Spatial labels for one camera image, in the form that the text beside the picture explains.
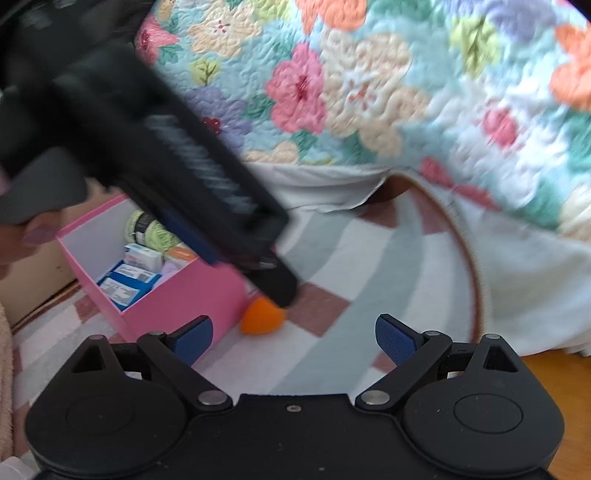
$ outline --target white label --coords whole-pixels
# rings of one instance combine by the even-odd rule
[[[129,306],[139,292],[137,288],[128,287],[112,278],[106,278],[105,281],[100,284],[100,289],[116,304],[124,307]]]
[[[126,265],[124,263],[122,263],[113,271],[120,273],[121,275],[125,275],[126,277],[142,281],[144,283],[149,282],[156,276],[155,274],[147,272],[142,268],[132,267],[131,265]]]

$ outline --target beige fabric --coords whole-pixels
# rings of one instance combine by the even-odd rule
[[[0,462],[12,455],[12,336],[0,304]]]

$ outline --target bed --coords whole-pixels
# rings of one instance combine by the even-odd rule
[[[591,342],[591,27],[568,2],[161,0],[135,48],[286,206],[416,176],[466,225],[489,330]]]

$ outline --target quilted bedspread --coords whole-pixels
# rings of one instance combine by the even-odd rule
[[[413,168],[591,239],[591,27],[565,0],[162,0],[136,50],[245,161]]]

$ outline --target pink box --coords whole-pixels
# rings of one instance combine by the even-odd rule
[[[61,230],[58,241],[88,296],[128,342],[152,330],[172,332],[199,315],[213,322],[213,343],[248,305],[245,280],[230,265],[195,260],[120,311],[96,285],[123,259],[125,224],[137,206],[121,195]]]

